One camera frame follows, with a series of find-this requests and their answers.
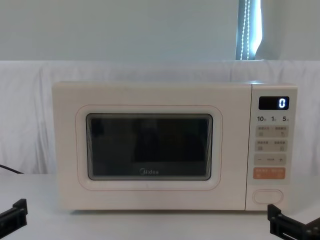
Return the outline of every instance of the number 0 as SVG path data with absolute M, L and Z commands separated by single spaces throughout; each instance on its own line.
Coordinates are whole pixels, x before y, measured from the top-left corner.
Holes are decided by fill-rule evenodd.
M 286 107 L 286 100 L 284 98 L 280 98 L 279 108 L 283 109 L 284 107 Z

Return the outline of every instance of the microwave window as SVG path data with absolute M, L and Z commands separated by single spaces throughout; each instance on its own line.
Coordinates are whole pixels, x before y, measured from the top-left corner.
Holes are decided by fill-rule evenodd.
M 92 180 L 208 180 L 210 114 L 90 113 L 86 117 Z

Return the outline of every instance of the black cable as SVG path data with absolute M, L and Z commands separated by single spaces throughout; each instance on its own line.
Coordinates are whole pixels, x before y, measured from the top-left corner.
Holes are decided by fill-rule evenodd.
M 24 174 L 23 172 L 20 172 L 20 171 L 14 170 L 14 169 L 12 169 L 12 168 L 10 168 L 10 167 L 3 166 L 3 165 L 1 165 L 1 164 L 0 164 L 0 168 L 3 168 L 3 169 L 6 169 L 6 170 L 9 170 L 9 171 L 14 172 L 14 173 L 16 173 L 16 174 Z

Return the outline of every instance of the midea logo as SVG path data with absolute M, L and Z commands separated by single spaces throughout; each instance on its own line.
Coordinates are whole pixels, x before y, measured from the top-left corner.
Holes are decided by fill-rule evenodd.
M 140 168 L 140 175 L 159 175 L 159 171 L 158 170 L 153 170 L 151 169 L 145 169 L 145 168 Z

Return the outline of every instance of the white fabric backdrop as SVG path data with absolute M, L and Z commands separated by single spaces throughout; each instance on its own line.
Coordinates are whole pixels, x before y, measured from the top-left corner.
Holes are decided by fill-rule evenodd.
M 55 173 L 51 86 L 59 81 L 294 83 L 298 103 L 293 175 L 320 171 L 320 61 L 231 61 L 128 66 L 106 62 L 0 62 L 0 164 L 24 173 Z M 0 169 L 1 174 L 10 172 Z

